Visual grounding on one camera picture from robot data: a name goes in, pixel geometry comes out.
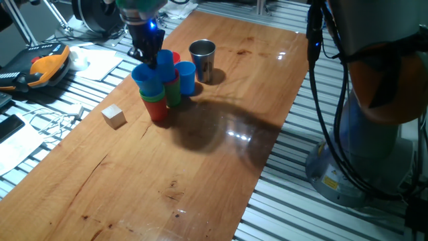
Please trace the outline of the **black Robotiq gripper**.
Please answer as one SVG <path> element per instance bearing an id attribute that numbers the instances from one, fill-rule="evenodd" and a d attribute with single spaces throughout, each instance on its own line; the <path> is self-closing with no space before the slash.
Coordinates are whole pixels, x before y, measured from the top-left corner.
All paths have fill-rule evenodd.
<path id="1" fill-rule="evenodd" d="M 165 31 L 158 28 L 154 21 L 147 21 L 141 25 L 129 25 L 128 31 L 132 37 L 132 47 L 127 55 L 139 62 L 149 63 L 149 68 L 155 70 Z"/>

